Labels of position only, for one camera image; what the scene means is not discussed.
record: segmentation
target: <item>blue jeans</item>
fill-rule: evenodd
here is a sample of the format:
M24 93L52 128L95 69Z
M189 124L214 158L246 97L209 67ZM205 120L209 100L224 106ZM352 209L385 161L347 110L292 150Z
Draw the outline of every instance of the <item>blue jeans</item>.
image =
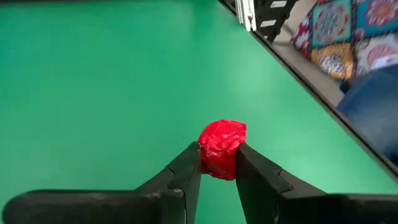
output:
M347 92L337 110L398 166L398 65L370 71Z

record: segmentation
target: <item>green backdrop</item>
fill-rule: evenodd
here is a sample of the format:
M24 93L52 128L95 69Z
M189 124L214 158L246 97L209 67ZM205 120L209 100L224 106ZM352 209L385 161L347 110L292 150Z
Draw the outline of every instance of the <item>green backdrop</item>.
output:
M396 183L216 0L0 5L0 207L33 189L134 189L217 119L327 192ZM203 176L197 223L244 223Z

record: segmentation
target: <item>colorful patterned cushion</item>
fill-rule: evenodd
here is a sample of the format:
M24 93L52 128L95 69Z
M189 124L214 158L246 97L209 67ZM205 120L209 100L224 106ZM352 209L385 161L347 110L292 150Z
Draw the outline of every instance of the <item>colorful patterned cushion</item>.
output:
M347 80L398 62L397 40L398 0L318 0L292 43L331 77Z

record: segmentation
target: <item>mosaic pattern textile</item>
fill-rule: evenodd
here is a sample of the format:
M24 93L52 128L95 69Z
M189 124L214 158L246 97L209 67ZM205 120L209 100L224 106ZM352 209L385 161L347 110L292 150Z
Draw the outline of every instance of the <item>mosaic pattern textile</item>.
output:
M318 0L291 42L337 80L398 62L398 0Z

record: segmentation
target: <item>red object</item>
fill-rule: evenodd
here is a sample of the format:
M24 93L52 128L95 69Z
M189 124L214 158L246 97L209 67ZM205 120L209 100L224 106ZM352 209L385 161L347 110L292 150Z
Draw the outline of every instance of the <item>red object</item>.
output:
M219 120L209 124L200 134L202 174L234 180L235 152L246 141L246 125L237 121Z

